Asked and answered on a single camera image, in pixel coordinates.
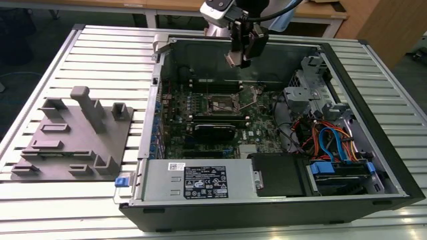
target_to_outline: power supply label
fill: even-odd
[[[228,198],[225,166],[187,166],[184,197],[185,199]]]

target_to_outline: motherboard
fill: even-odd
[[[260,84],[237,81],[220,89],[213,84],[167,86],[165,158],[240,159],[256,152],[283,152],[272,117],[277,93],[264,90]]]

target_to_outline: metal slotted surface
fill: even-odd
[[[200,31],[85,26],[73,30],[40,85],[29,98],[6,137],[0,161],[0,181],[10,179],[12,165],[44,117],[37,108],[45,97],[65,98],[73,86],[88,86],[89,96],[103,106],[125,102],[135,108],[121,171],[136,169],[137,147],[144,126],[149,79],[153,69],[152,41],[156,32],[201,35]],[[272,39],[319,42],[319,38],[272,36]],[[411,104],[407,92],[379,67],[369,48],[355,40],[328,39],[376,119],[396,147],[413,178],[427,194],[425,116]],[[332,81],[336,93],[341,90]],[[116,190],[112,182],[2,183],[0,184],[0,236],[4,239],[112,239],[112,238],[232,238],[232,239],[352,239],[380,235],[389,239],[423,239],[427,230],[427,201],[395,211],[373,213],[348,224],[260,227],[173,233],[141,232],[121,215],[117,203],[131,197],[131,189]]]

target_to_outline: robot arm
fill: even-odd
[[[231,50],[225,60],[231,67],[247,68],[251,59],[263,53],[268,30],[260,22],[268,21],[291,11],[303,0],[296,0],[281,11],[263,16],[269,0],[205,0],[200,7],[204,19],[220,28],[228,28]]]

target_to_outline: wire bundle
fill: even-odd
[[[320,132],[316,128],[316,125],[324,126]],[[304,146],[311,140],[313,140],[312,159],[331,160],[333,158],[333,160],[339,162],[339,159],[332,156],[331,152],[327,150],[327,147],[324,147],[324,144],[323,144],[324,132],[331,132],[333,134],[340,160],[343,161],[349,160],[352,162],[357,161],[357,157],[355,153],[355,143],[353,143],[352,137],[348,135],[347,132],[344,132],[344,130],[340,127],[335,126],[332,123],[321,119],[313,120],[313,124],[311,128],[311,137],[307,139],[305,143],[303,144]],[[320,149],[323,150],[325,155],[319,156]]]

